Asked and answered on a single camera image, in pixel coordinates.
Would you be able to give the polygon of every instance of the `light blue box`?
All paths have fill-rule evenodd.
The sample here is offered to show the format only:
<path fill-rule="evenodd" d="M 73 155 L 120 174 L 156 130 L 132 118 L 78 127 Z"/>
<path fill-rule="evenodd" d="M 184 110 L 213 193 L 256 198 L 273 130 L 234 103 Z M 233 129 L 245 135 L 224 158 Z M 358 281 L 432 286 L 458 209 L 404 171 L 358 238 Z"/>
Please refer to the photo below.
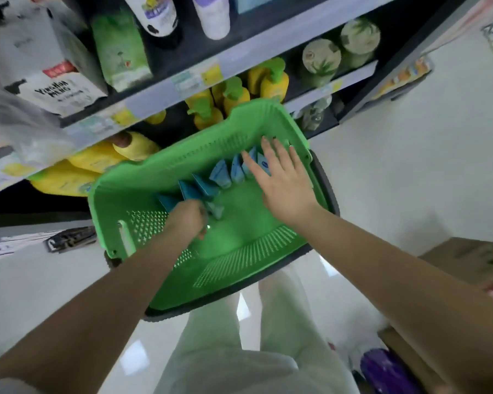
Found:
<path fill-rule="evenodd" d="M 272 0 L 235 0 L 237 13 L 244 13 Z"/>

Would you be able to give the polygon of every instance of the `person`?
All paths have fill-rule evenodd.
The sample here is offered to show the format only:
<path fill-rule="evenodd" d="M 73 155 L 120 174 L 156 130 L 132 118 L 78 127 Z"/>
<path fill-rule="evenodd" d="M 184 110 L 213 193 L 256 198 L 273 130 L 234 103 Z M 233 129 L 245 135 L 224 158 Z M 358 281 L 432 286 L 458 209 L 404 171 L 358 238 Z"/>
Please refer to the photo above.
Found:
<path fill-rule="evenodd" d="M 287 152 L 276 139 L 272 145 L 262 139 L 271 176 L 242 153 L 272 214 L 352 282 L 454 390 L 493 394 L 493 299 L 323 209 L 295 149 Z M 181 202 L 163 232 L 0 358 L 0 393 L 97 392 L 157 288 L 204 226 L 201 204 Z M 263 312 L 260 352 L 241 350 L 237 321 L 226 317 L 231 299 L 191 312 L 156 392 L 355 394 L 295 288 L 286 273 L 260 283 L 263 308 L 277 311 Z"/>

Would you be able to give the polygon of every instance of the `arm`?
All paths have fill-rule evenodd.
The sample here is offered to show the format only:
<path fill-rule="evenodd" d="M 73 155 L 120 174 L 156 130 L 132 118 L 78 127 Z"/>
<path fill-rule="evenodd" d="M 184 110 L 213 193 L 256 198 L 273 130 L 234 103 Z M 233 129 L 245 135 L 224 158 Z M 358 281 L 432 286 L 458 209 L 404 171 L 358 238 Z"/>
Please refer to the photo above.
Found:
<path fill-rule="evenodd" d="M 5 353 L 0 378 L 20 379 L 48 394 L 96 393 L 177 258 L 204 226 L 200 202 L 179 203 L 162 233 Z"/>
<path fill-rule="evenodd" d="M 307 239 L 463 393 L 493 394 L 493 299 L 318 205 L 296 151 L 262 140 L 272 176 L 243 152 L 276 218 Z"/>

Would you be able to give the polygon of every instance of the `person's left hand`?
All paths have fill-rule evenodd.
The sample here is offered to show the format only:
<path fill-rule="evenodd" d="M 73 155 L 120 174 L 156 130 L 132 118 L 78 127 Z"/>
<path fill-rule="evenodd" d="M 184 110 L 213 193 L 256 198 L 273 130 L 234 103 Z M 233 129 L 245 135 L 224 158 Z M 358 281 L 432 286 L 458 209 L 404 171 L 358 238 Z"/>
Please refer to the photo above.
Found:
<path fill-rule="evenodd" d="M 196 236 L 204 238 L 208 215 L 202 202 L 190 199 L 179 202 L 164 223 L 163 232 L 175 232 L 188 245 Z"/>

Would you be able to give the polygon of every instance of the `hand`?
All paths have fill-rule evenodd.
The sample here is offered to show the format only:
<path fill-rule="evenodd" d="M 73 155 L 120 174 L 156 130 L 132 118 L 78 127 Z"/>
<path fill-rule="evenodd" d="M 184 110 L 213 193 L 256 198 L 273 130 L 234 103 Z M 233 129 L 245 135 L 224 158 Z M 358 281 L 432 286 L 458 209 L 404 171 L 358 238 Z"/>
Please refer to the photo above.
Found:
<path fill-rule="evenodd" d="M 207 212 L 203 204 L 195 199 L 179 202 L 164 223 L 163 232 L 173 232 L 186 245 L 197 236 L 204 238 L 207 228 Z"/>
<path fill-rule="evenodd" d="M 290 146 L 289 155 L 277 139 L 272 143 L 276 148 L 277 156 L 269 141 L 265 137 L 261 139 L 261 147 L 269 162 L 272 176 L 255 163 L 247 152 L 243 151 L 241 155 L 263 190 L 265 206 L 278 220 L 296 227 L 300 221 L 309 218 L 310 211 L 320 205 L 296 149 Z"/>

